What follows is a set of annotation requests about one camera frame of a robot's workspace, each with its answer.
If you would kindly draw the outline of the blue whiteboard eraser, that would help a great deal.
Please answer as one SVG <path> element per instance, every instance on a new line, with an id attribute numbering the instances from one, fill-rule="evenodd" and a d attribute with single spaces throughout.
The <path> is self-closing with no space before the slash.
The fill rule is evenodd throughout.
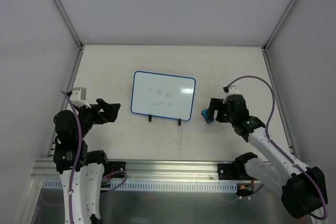
<path id="1" fill-rule="evenodd" d="M 203 116 L 203 118 L 205 119 L 206 123 L 210 124 L 212 122 L 214 122 L 214 120 L 211 120 L 208 118 L 207 116 L 207 109 L 204 109 L 202 112 L 201 112 L 201 115 Z"/>

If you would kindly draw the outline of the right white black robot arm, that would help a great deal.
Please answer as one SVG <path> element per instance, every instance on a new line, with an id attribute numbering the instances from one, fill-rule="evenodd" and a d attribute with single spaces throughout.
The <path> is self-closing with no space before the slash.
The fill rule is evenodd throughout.
<path id="1" fill-rule="evenodd" d="M 254 153 L 236 158 L 235 174 L 240 179 L 253 177 L 277 194 L 284 208 L 294 218 L 312 215 L 323 209 L 321 220 L 327 218 L 328 196 L 323 171 L 309 167 L 284 150 L 267 132 L 259 118 L 249 114 L 246 101 L 240 94 L 225 99 L 211 98 L 209 107 L 202 111 L 207 123 L 229 123 L 235 133 L 258 149 L 270 165 L 263 164 Z"/>

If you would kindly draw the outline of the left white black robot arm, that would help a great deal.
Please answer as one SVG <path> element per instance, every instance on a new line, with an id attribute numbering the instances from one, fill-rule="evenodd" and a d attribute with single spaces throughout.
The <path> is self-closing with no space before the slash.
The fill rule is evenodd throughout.
<path id="1" fill-rule="evenodd" d="M 101 223 L 100 186 L 110 165 L 104 151 L 88 151 L 84 137 L 94 125 L 112 123 L 121 105 L 97 99 L 95 104 L 62 110 L 54 117 L 53 161 L 62 183 L 65 223 Z"/>

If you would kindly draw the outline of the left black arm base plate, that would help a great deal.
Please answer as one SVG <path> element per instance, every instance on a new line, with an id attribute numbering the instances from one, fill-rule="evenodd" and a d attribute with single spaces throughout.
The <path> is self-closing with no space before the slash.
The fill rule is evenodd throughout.
<path id="1" fill-rule="evenodd" d="M 106 180 L 113 178 L 125 178 L 124 173 L 117 173 L 117 171 L 125 171 L 126 162 L 122 161 L 108 161 L 107 170 L 104 173 Z"/>

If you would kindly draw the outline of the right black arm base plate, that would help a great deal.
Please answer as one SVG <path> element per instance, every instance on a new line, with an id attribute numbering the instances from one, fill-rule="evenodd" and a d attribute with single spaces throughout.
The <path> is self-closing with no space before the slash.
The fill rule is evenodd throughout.
<path id="1" fill-rule="evenodd" d="M 217 164 L 217 174 L 219 180 L 238 180 L 239 174 L 233 164 L 219 163 Z"/>

